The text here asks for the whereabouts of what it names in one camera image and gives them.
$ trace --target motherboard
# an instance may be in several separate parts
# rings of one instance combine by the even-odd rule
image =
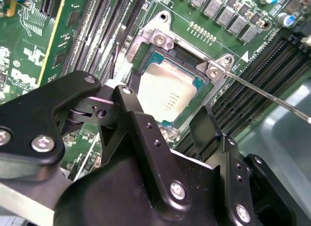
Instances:
[[[0,104],[76,70],[136,91],[166,142],[188,156],[189,122],[210,105],[238,140],[275,105],[221,75],[285,98],[311,75],[294,35],[311,0],[0,0]],[[64,138],[74,180],[100,166],[98,129]]]

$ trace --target silver screw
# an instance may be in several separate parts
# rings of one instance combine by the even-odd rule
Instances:
[[[37,152],[50,152],[55,147],[54,140],[46,135],[40,135],[31,142],[31,147]]]
[[[247,210],[245,209],[245,207],[243,207],[240,204],[237,204],[235,207],[235,210],[237,211],[237,214],[239,216],[239,218],[245,222],[245,223],[249,223],[251,222],[251,217],[249,216]]]
[[[212,78],[215,78],[215,77],[217,76],[217,71],[212,71],[212,72],[210,73],[210,76],[211,76]]]
[[[85,77],[84,80],[89,82],[90,84],[95,83],[95,79],[93,79],[92,77]]]
[[[0,146],[7,144],[11,140],[10,132],[0,129]]]
[[[233,141],[233,139],[228,138],[228,141],[230,142],[230,144],[235,145],[235,141]]]
[[[132,91],[126,87],[122,88],[122,90],[126,93],[126,94],[131,94]]]
[[[257,161],[258,164],[262,164],[262,161],[258,156],[255,156],[255,161]]]
[[[170,185],[170,189],[171,189],[172,195],[176,199],[182,200],[186,197],[186,191],[185,191],[184,187],[182,187],[182,185],[180,185],[179,183],[173,181]]]

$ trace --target metal screw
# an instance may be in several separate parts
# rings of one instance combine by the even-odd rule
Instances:
[[[212,71],[212,72],[210,73],[210,76],[211,76],[212,78],[215,78],[215,77],[217,76],[217,71]]]
[[[255,156],[255,161],[257,161],[258,164],[262,164],[262,161],[259,157]]]
[[[243,207],[240,204],[237,204],[235,207],[235,210],[237,211],[237,214],[239,216],[239,218],[245,222],[245,223],[249,223],[251,222],[251,217],[249,216],[247,210],[245,209],[245,207]]]
[[[31,142],[31,147],[37,152],[50,152],[55,147],[54,140],[46,135],[40,135]]]
[[[228,141],[230,142],[231,145],[235,145],[235,141],[231,138],[228,138]]]
[[[154,38],[154,43],[155,43],[155,45],[161,47],[161,46],[166,44],[166,37],[163,36],[163,35],[158,34]]]
[[[175,181],[171,183],[170,190],[171,190],[172,195],[178,200],[182,200],[186,197],[186,191],[184,187],[182,187],[182,185],[180,185],[179,183]]]
[[[122,88],[122,90],[126,93],[126,94],[131,94],[132,91],[126,87]]]
[[[0,146],[7,144],[11,140],[10,132],[0,129]]]
[[[93,84],[93,83],[96,82],[95,79],[93,79],[93,78],[90,77],[90,76],[89,76],[89,77],[85,77],[84,80],[87,81],[87,82],[89,82],[90,84]]]

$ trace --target white arrow marking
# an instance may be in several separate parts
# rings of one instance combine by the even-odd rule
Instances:
[[[245,54],[243,54],[243,56],[241,57],[241,59],[245,62],[248,63],[248,51],[245,52]]]

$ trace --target metal rod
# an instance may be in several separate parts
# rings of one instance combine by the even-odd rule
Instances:
[[[260,89],[259,87],[256,87],[255,85],[252,85],[251,83],[241,79],[240,77],[234,75],[233,73],[230,73],[228,71],[225,71],[225,75],[229,76],[230,78],[234,79],[235,81],[238,81],[239,83],[243,84],[244,86],[254,90],[255,92],[263,95],[264,97],[266,97],[267,99],[279,104],[280,106],[288,109],[289,111],[293,112],[295,115],[297,115],[298,117],[300,117],[301,119],[305,120],[306,122],[311,124],[311,117],[309,117],[308,115],[304,114],[303,112],[299,111],[298,109],[296,109],[294,106],[292,106],[291,104],[279,99],[278,97],[275,97],[273,95],[271,95],[268,92],[265,92],[264,90]]]

